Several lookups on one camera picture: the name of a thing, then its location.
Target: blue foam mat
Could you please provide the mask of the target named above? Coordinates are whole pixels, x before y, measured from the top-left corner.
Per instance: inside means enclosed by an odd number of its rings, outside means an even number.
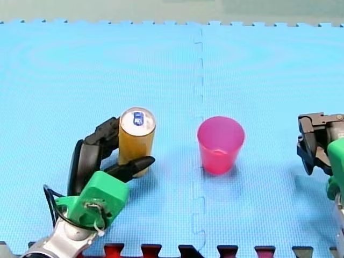
[[[205,257],[218,257],[217,245],[238,245],[238,257],[271,245],[277,257],[293,256],[292,246],[329,257],[327,177],[305,175],[297,116],[342,112],[343,28],[173,24],[0,25],[1,240],[22,253],[50,233],[42,185],[65,193],[76,140],[141,105],[157,118],[156,163],[87,254],[122,242],[126,256],[153,243],[161,257],[179,256],[178,245]],[[209,177],[196,130],[218,114],[247,138],[232,174]]]

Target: yellow can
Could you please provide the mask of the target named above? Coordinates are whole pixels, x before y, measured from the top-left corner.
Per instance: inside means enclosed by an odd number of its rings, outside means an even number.
[[[139,157],[149,156],[155,127],[155,118],[150,111],[142,107],[132,107],[125,111],[119,119],[118,164],[127,164]],[[140,171],[136,176],[143,176],[147,170],[148,168]]]

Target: plastic cup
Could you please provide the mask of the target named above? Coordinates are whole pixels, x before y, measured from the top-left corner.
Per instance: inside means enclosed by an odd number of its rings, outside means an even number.
[[[203,168],[212,175],[222,175],[233,168],[245,132],[231,118],[212,117],[200,125],[197,138]]]

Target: green robot part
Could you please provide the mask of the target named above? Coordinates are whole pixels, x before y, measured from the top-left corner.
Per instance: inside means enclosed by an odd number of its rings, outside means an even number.
[[[56,207],[66,211],[66,217],[87,228],[105,229],[124,208],[128,186],[113,176],[97,171],[79,196],[57,198]]]
[[[327,196],[334,200],[338,193],[344,192],[344,138],[331,142],[327,147],[332,173],[327,182]]]

